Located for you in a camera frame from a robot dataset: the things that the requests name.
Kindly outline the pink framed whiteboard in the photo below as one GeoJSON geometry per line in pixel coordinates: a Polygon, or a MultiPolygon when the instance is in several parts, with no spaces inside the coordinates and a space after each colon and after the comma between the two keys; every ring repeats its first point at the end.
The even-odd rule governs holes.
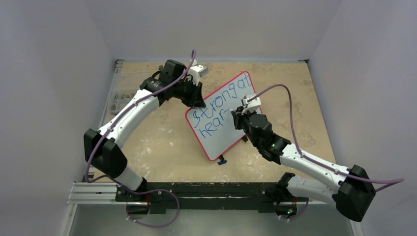
{"type": "Polygon", "coordinates": [[[205,108],[188,109],[185,119],[210,161],[215,161],[241,140],[231,111],[242,106],[245,96],[256,91],[248,71],[243,71],[204,98],[205,108]]]}

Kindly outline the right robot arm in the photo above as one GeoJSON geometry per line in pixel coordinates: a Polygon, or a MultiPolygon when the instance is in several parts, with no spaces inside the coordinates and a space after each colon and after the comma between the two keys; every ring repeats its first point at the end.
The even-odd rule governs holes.
{"type": "Polygon", "coordinates": [[[359,166],[346,167],[308,157],[297,145],[272,130],[267,117],[256,112],[231,112],[236,130],[245,132],[248,140],[267,161],[301,171],[313,180],[290,177],[285,188],[294,197],[306,197],[334,206],[346,218],[360,222],[369,209],[376,190],[366,170],[359,166]]]}

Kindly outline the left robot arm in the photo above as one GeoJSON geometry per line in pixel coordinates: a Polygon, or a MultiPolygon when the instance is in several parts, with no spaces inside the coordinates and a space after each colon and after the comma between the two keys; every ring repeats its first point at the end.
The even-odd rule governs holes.
{"type": "Polygon", "coordinates": [[[165,101],[177,98],[189,108],[205,108],[200,79],[209,72],[205,65],[192,60],[189,65],[169,59],[145,79],[133,98],[114,118],[83,136],[88,166],[100,170],[134,192],[145,192],[147,181],[128,166],[122,147],[139,124],[165,101]]]}

